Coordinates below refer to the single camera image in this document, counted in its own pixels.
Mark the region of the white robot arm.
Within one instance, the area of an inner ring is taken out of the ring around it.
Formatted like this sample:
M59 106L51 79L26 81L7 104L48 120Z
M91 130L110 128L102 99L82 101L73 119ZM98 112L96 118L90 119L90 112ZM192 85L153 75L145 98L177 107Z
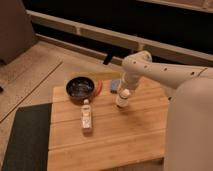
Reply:
M213 67L155 63L141 51L122 61L121 86L141 77L173 90L167 114L164 171L213 171Z

